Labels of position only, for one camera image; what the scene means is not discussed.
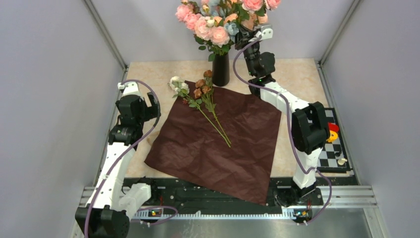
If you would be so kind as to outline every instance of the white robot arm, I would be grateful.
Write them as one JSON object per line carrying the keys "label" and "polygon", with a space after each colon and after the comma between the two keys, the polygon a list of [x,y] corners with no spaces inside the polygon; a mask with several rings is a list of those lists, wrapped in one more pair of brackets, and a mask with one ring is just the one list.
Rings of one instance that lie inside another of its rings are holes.
{"label": "white robot arm", "polygon": [[75,215],[83,231],[89,219],[90,237],[126,237],[130,220],[152,195],[150,185],[137,183],[120,199],[124,176],[137,147],[133,145],[143,136],[144,122],[158,117],[159,106],[149,93],[148,107],[135,82],[118,84],[118,89],[123,91],[116,102],[120,115],[109,132],[104,166],[94,194]]}
{"label": "white robot arm", "polygon": [[298,167],[293,176],[292,194],[286,201],[280,202],[283,206],[305,201],[308,194],[315,191],[315,172],[319,155],[326,140],[330,137],[325,110],[321,103],[306,102],[281,87],[272,77],[275,71],[274,54],[264,52],[260,54],[261,40],[273,37],[270,24],[261,24],[253,31],[240,27],[236,35],[235,48],[244,53],[249,74],[254,79],[248,82],[243,80],[235,69],[234,72],[243,82],[249,84],[252,94],[260,97],[278,110],[287,115],[289,135]]}

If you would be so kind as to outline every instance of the flower vase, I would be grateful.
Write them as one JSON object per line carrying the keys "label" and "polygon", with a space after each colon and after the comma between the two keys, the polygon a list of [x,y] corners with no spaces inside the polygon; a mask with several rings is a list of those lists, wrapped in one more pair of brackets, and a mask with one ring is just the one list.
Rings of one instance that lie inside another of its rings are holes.
{"label": "flower vase", "polygon": [[213,84],[223,87],[229,83],[229,53],[215,55],[213,60]]}

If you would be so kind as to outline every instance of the flower bouquet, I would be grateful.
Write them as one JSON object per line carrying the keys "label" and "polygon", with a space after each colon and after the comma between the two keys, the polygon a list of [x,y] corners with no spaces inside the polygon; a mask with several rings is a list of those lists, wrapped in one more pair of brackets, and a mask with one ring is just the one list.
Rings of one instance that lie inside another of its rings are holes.
{"label": "flower bouquet", "polygon": [[[184,82],[180,77],[175,76],[172,77],[169,86],[175,91],[174,98],[181,97],[183,98],[183,103],[188,104],[190,108],[195,108],[199,110],[204,117],[212,124],[212,126],[217,130],[217,132],[223,137],[223,139],[226,141],[226,144],[230,147],[231,142],[229,140],[229,137],[226,135],[226,132],[224,131],[223,127],[221,126],[216,112],[215,107],[216,104],[213,103],[213,83],[211,81],[212,78],[212,72],[211,70],[207,70],[203,74],[204,79],[200,79],[196,82],[194,90],[194,98],[189,95],[190,89],[188,87],[188,84]],[[217,128],[216,125],[210,120],[210,118],[203,112],[201,105],[204,104],[205,108],[212,113],[213,118],[216,120],[219,128]]]}
{"label": "flower bouquet", "polygon": [[239,25],[253,30],[267,23],[266,11],[276,9],[281,0],[182,0],[176,17],[194,33],[199,49],[210,52],[209,61],[225,55],[235,44]]}

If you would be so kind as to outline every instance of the beige tile floor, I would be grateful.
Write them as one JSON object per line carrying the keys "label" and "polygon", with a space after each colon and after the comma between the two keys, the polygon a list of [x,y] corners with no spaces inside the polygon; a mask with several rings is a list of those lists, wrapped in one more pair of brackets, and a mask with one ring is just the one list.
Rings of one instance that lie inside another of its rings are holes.
{"label": "beige tile floor", "polygon": [[[297,97],[308,102],[320,101],[327,106],[327,100],[313,59],[277,59],[276,72],[272,74],[277,82]],[[163,61],[163,62],[133,62],[130,64],[127,79],[138,79],[149,84],[159,97],[161,118],[152,134],[142,141],[134,158],[130,162],[126,177],[152,177],[171,178],[172,176],[148,167],[144,160],[150,151],[151,144],[156,139],[159,131],[166,121],[168,113],[175,99],[173,91],[167,83],[173,76],[180,76],[188,81],[197,81],[202,78],[203,72],[211,69],[208,61]],[[244,60],[239,60],[237,70],[245,79],[250,79]],[[244,94],[250,94],[248,86],[239,81],[230,71],[230,82],[226,88]],[[140,86],[140,91],[145,95],[146,88]],[[145,123],[143,132],[152,127],[154,119]],[[274,154],[271,177],[291,177],[296,168],[296,161],[287,133],[286,116],[282,115],[280,130],[277,138],[277,147]],[[347,174],[327,174],[329,176],[348,176]]]}

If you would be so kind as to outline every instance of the brown wrapping paper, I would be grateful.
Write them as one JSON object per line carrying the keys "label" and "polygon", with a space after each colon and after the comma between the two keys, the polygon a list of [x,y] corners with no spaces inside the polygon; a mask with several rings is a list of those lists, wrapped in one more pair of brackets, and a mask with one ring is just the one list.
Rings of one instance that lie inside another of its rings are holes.
{"label": "brown wrapping paper", "polygon": [[[192,95],[195,84],[186,83]],[[215,87],[213,96],[231,148],[200,111],[178,97],[145,163],[177,178],[263,205],[281,112],[254,95]],[[202,110],[217,126],[204,104]]]}

